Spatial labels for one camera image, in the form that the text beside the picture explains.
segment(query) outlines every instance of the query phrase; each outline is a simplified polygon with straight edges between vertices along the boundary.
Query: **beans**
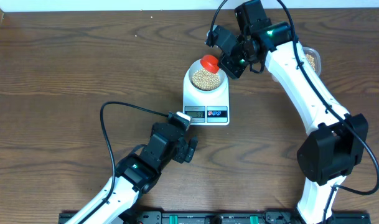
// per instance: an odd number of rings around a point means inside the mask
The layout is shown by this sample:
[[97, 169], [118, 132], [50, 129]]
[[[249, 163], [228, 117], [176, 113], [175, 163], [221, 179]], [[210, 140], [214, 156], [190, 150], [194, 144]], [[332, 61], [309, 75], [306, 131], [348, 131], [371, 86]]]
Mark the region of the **beans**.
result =
[[192, 83], [200, 90], [215, 90], [220, 86], [220, 76], [202, 68], [192, 77]]
[[314, 71], [316, 72], [316, 69], [315, 69], [315, 59], [313, 56], [309, 55], [309, 54], [306, 54], [306, 58], [309, 62], [309, 64], [311, 65], [311, 67], [314, 69]]

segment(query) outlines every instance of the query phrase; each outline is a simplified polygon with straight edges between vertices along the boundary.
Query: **green connector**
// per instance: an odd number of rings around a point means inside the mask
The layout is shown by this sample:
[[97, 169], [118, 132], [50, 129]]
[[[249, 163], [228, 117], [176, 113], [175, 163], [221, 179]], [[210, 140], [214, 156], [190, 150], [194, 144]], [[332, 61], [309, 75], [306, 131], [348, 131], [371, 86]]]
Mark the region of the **green connector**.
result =
[[250, 224], [258, 224], [258, 217], [257, 216], [251, 216], [250, 217]]
[[177, 215], [170, 215], [170, 224], [178, 224], [178, 216]]

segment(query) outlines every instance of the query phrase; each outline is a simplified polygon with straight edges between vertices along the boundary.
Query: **wood grain surface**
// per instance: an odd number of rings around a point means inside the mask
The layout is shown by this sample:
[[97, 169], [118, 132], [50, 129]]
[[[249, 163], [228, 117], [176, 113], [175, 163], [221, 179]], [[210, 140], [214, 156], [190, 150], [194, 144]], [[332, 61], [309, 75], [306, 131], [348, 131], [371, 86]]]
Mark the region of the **wood grain surface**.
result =
[[[303, 45], [322, 57], [321, 79], [352, 114], [369, 122], [379, 161], [379, 9], [291, 10]], [[182, 79], [204, 54], [214, 11], [9, 13], [0, 31], [0, 223], [56, 223], [79, 210], [111, 175], [99, 109], [110, 100], [160, 112], [182, 109]], [[273, 22], [282, 10], [267, 10]], [[233, 11], [217, 24], [238, 32]], [[164, 210], [294, 208], [306, 139], [279, 83], [246, 71], [230, 81], [231, 123], [192, 127], [190, 164], [171, 162], [138, 204]], [[105, 111], [116, 160], [149, 141], [163, 118], [121, 106]], [[345, 185], [368, 190], [364, 153]], [[366, 210], [379, 223], [379, 191], [340, 190], [334, 210]]]

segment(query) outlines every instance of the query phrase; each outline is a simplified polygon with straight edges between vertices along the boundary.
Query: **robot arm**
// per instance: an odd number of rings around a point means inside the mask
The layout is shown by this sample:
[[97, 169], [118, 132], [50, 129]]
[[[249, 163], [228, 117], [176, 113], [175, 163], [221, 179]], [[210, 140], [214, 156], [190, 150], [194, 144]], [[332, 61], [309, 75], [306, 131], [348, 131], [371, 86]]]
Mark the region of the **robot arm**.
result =
[[140, 145], [144, 147], [140, 155], [135, 154], [134, 149], [117, 164], [115, 187], [108, 201], [104, 203], [113, 177], [98, 195], [67, 223], [109, 224], [156, 185], [161, 170], [172, 159], [180, 163], [190, 162], [197, 146], [196, 137], [188, 144], [184, 139], [190, 121], [190, 116], [177, 112], [170, 113], [168, 123], [155, 123], [148, 145]]
[[[329, 201], [334, 184], [341, 184], [360, 163], [363, 146], [343, 127], [339, 120], [326, 111], [325, 105], [311, 88], [294, 56], [291, 28], [286, 22], [272, 25], [260, 0], [243, 3], [235, 9], [241, 34], [233, 34], [221, 26], [209, 32], [206, 44], [217, 45], [222, 53], [218, 66], [232, 79], [240, 78], [245, 68], [261, 73], [266, 67], [282, 84], [304, 123], [308, 138], [297, 152], [297, 160], [306, 176], [306, 183], [297, 210], [306, 223], [319, 223]], [[296, 44], [299, 58], [304, 62], [307, 76], [332, 109], [365, 140], [368, 124], [362, 114], [350, 116], [329, 93], [306, 60], [301, 44]], [[260, 71], [252, 69], [261, 63]], [[331, 195], [326, 218], [331, 216], [335, 197]]]
[[[293, 59], [294, 51], [292, 42], [279, 45], [276, 49], [274, 52], [268, 52], [265, 63], [266, 68], [282, 84], [284, 90], [295, 105], [304, 123], [306, 133], [310, 135], [311, 132], [318, 130], [318, 125], [321, 123], [327, 126], [338, 123], [339, 121], [332, 114], [325, 112], [325, 106], [311, 89], [300, 69], [297, 69], [296, 59]], [[332, 105], [334, 111], [345, 119], [345, 114], [349, 112], [333, 98], [323, 85], [315, 71], [307, 62], [300, 43], [297, 43], [297, 51], [300, 58], [304, 60], [303, 67], [313, 84], [329, 104]], [[306, 178], [304, 191], [297, 205], [297, 210], [306, 223], [320, 223], [322, 221], [331, 187], [334, 184], [341, 184], [344, 180], [345, 176], [339, 175], [328, 180], [326, 184], [319, 185], [317, 182]], [[336, 193], [337, 192], [334, 192], [328, 207], [327, 218], [332, 215], [331, 208]]]

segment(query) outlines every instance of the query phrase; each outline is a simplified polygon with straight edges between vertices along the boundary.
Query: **white scale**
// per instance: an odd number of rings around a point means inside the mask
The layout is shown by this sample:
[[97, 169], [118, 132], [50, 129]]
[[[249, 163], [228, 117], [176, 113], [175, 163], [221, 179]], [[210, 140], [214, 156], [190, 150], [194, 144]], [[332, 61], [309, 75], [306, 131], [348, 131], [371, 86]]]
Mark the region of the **white scale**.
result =
[[203, 91], [191, 82], [193, 74], [202, 68], [200, 60], [197, 60], [185, 75], [183, 112], [192, 117], [191, 125], [228, 125], [230, 113], [227, 74], [220, 69], [217, 74], [221, 85], [215, 90]]

